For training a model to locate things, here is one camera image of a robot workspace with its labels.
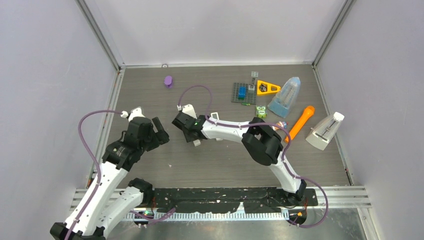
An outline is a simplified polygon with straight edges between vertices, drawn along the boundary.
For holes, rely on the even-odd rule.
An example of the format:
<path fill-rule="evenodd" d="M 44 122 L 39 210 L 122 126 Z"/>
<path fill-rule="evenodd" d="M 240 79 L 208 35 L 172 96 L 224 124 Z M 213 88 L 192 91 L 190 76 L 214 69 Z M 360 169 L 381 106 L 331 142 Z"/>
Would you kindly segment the purple plastic toy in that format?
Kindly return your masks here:
<path fill-rule="evenodd" d="M 170 76 L 170 75 L 166 76 L 166 77 L 164 78 L 163 83 L 164 83 L 164 85 L 165 85 L 168 89 L 172 88 L 173 83 L 174 83 L 174 81 L 173 81 L 173 77 L 172 77 L 172 76 Z"/>

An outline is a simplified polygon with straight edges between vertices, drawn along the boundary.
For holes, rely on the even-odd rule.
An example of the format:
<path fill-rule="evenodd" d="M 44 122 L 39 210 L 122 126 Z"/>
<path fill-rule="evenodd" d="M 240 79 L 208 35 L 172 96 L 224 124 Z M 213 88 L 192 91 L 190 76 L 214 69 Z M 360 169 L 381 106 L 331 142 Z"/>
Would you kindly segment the white metronome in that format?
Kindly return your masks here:
<path fill-rule="evenodd" d="M 345 116 L 339 112 L 334 112 L 321 120 L 305 138 L 313 147 L 323 151 L 335 136 Z"/>

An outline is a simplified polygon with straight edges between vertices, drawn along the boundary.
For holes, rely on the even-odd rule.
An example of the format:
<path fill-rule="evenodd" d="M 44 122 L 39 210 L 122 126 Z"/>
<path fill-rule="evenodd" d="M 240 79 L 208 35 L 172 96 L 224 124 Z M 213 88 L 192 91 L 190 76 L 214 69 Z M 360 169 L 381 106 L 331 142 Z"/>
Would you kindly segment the orange toy microphone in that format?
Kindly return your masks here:
<path fill-rule="evenodd" d="M 303 128 L 306 122 L 314 115 L 314 113 L 315 113 L 315 107 L 312 105 L 307 106 L 303 110 L 302 115 L 294 124 L 292 129 L 289 131 L 289 136 L 291 140 L 293 140 L 297 136 L 297 134 L 300 132 L 300 130 Z"/>

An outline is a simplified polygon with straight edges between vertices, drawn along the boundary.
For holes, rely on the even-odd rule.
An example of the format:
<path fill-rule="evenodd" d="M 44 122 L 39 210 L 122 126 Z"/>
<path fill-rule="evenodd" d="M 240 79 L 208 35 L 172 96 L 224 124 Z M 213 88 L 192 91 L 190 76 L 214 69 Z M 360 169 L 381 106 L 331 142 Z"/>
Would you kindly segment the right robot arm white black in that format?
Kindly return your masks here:
<path fill-rule="evenodd" d="M 285 191 L 288 203 L 299 205 L 305 199 L 307 184 L 289 163 L 282 137 L 273 129 L 276 124 L 259 117 L 234 122 L 205 115 L 193 117 L 182 111 L 172 124 L 183 132 L 187 142 L 223 139 L 241 143 L 255 162 L 270 168 Z"/>

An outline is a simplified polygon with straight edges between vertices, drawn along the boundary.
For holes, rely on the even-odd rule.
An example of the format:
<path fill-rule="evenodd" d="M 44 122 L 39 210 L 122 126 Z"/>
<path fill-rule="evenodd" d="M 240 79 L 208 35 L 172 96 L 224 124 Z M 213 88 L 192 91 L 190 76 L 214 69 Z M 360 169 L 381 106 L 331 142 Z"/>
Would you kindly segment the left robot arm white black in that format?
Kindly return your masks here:
<path fill-rule="evenodd" d="M 56 240 L 105 240 L 135 207 L 148 207 L 153 185 L 141 178 L 128 183 L 121 196 L 108 204 L 119 183 L 143 153 L 169 142 L 158 117 L 133 117 L 119 140 L 107 146 L 94 178 L 82 200 L 64 222 L 56 222 L 50 234 Z"/>

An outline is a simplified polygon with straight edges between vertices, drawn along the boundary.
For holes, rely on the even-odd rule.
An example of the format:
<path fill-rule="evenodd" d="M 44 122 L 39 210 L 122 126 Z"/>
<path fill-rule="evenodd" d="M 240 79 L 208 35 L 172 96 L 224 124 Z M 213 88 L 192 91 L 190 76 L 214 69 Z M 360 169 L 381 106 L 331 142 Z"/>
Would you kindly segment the small figurine bottle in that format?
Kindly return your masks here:
<path fill-rule="evenodd" d="M 281 126 L 282 128 L 286 129 L 288 124 L 285 121 L 278 121 L 276 123 L 276 125 Z"/>

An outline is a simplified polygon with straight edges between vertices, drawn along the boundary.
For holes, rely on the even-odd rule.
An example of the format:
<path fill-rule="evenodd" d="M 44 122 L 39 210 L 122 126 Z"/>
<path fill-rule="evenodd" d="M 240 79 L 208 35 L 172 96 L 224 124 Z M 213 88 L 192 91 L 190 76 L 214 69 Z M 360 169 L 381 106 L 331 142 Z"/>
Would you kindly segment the yellow triangle toy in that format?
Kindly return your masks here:
<path fill-rule="evenodd" d="M 275 85 L 273 83 L 269 83 L 262 80 L 257 80 L 256 83 L 257 83 L 257 90 L 256 90 L 257 96 L 276 94 L 282 88 L 279 85 Z"/>

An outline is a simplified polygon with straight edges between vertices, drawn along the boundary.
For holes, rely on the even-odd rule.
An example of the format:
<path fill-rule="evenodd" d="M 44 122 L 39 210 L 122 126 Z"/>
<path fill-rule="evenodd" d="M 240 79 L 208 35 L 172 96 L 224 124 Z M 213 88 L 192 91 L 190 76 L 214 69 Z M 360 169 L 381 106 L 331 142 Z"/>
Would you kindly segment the grey lego baseplate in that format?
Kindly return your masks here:
<path fill-rule="evenodd" d="M 232 85 L 231 102 L 255 105 L 257 102 L 257 86 L 234 82 Z"/>

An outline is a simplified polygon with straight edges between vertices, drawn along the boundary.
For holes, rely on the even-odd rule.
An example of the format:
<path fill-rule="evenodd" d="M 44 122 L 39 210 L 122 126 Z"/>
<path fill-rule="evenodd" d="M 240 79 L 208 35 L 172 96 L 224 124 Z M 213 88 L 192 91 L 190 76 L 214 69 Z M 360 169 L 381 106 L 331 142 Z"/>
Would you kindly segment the blue lego brick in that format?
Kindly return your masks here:
<path fill-rule="evenodd" d="M 238 101 L 245 101 L 248 97 L 247 94 L 248 94 L 248 87 L 247 86 L 240 86 L 237 89 L 236 99 Z"/>

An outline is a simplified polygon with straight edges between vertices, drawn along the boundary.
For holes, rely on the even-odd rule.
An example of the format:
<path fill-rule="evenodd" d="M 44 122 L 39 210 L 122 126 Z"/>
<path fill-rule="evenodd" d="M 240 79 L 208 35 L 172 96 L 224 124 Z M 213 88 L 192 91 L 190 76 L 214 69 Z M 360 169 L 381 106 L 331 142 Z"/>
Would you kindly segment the grey lego piece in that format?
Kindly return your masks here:
<path fill-rule="evenodd" d="M 257 81 L 258 76 L 259 76 L 259 73 L 257 71 L 251 72 L 251 82 L 248 85 L 248 91 L 249 92 L 255 92 L 256 91 L 256 89 L 257 89 L 256 81 Z"/>

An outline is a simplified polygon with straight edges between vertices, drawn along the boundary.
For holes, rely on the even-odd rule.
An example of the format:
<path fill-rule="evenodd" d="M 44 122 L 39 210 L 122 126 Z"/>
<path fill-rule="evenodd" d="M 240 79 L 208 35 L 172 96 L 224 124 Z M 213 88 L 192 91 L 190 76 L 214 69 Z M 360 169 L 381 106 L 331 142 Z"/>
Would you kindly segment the green owl toy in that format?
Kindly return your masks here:
<path fill-rule="evenodd" d="M 264 119 L 267 117 L 267 108 L 265 105 L 257 105 L 255 109 L 257 118 Z"/>

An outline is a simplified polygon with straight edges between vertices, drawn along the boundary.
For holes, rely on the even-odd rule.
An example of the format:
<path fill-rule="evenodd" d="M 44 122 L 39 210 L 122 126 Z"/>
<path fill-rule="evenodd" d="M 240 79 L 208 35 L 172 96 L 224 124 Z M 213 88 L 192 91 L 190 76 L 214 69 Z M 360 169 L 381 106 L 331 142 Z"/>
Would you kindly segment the slim white remote control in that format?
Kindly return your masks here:
<path fill-rule="evenodd" d="M 197 147 L 201 144 L 201 141 L 199 139 L 197 139 L 197 140 L 194 140 L 192 143 L 195 147 Z"/>

